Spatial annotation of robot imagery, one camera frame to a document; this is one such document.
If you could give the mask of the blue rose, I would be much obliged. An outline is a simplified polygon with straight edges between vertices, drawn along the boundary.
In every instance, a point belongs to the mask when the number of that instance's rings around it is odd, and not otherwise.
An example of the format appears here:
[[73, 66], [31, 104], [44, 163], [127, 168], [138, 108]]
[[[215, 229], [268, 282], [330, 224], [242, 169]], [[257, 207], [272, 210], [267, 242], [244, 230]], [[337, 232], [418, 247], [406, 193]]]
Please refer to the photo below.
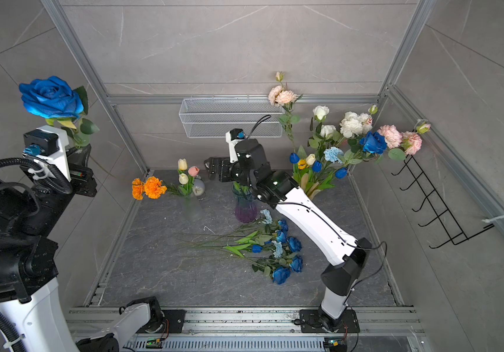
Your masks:
[[77, 148], [88, 146], [90, 137], [99, 132], [87, 118], [90, 104], [84, 86], [73, 89], [66, 81], [51, 76], [20, 84], [19, 91], [27, 112], [44, 118], [49, 126], [65, 130]]
[[278, 230], [275, 234], [275, 240], [278, 243], [287, 243], [287, 233], [281, 230]]
[[289, 237], [287, 239], [287, 244], [291, 252], [300, 252], [302, 249], [302, 243], [294, 237]]
[[291, 264], [292, 258], [289, 256], [281, 256], [277, 258], [275, 255], [260, 258], [247, 258], [251, 263], [254, 272], [259, 272], [268, 277], [277, 285], [284, 284], [292, 273]]

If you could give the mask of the blue rose low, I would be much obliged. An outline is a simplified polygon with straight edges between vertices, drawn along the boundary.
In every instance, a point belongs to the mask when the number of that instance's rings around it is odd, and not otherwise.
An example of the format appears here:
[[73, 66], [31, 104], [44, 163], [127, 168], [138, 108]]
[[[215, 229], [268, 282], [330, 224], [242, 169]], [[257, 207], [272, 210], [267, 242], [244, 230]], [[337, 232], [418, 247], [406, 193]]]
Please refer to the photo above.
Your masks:
[[295, 273], [303, 271], [303, 258], [300, 255], [297, 255], [292, 259], [290, 269]]

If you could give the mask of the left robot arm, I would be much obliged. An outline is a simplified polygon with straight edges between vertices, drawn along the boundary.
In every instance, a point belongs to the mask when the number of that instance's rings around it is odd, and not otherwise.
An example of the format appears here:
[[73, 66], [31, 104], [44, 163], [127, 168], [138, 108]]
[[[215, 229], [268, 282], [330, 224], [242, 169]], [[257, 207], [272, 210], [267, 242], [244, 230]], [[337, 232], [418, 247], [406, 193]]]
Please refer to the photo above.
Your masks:
[[10, 351], [118, 351], [138, 331], [157, 331], [165, 316], [156, 298], [137, 299], [91, 337], [74, 340], [64, 318], [49, 234], [72, 198], [93, 197], [89, 148], [42, 126], [24, 136], [20, 157], [0, 159], [0, 331]]

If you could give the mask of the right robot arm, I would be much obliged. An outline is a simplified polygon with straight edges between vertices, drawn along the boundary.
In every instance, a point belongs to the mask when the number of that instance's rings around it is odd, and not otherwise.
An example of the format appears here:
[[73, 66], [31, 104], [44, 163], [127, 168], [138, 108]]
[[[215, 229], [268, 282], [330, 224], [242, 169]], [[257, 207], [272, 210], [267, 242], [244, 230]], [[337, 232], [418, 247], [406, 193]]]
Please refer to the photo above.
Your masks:
[[316, 327], [338, 331], [355, 286], [376, 248], [366, 238], [357, 239], [331, 221], [306, 192], [284, 171], [270, 168], [264, 148], [241, 128], [226, 133], [227, 158], [208, 158], [204, 165], [210, 179], [234, 181], [248, 187], [256, 199], [269, 205], [301, 229], [328, 260], [321, 280], [325, 294], [319, 306]]

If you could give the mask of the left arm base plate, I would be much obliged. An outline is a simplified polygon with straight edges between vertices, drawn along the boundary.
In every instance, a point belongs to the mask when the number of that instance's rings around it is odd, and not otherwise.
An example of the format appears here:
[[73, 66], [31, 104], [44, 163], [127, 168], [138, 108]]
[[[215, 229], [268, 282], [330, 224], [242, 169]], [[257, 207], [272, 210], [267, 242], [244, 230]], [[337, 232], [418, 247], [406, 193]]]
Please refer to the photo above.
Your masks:
[[181, 334], [185, 324], [186, 311], [184, 309], [166, 309], [163, 311], [163, 325], [160, 334]]

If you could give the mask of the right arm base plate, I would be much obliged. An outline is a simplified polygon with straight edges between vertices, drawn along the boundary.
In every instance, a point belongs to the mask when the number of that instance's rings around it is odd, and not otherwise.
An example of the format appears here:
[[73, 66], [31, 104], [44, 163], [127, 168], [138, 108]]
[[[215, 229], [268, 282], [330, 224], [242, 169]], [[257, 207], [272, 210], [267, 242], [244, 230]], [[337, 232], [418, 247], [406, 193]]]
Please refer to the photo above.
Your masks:
[[301, 328], [303, 334], [354, 333], [361, 331], [358, 317], [353, 309], [346, 309], [338, 319], [332, 319], [321, 309], [302, 309], [293, 324]]

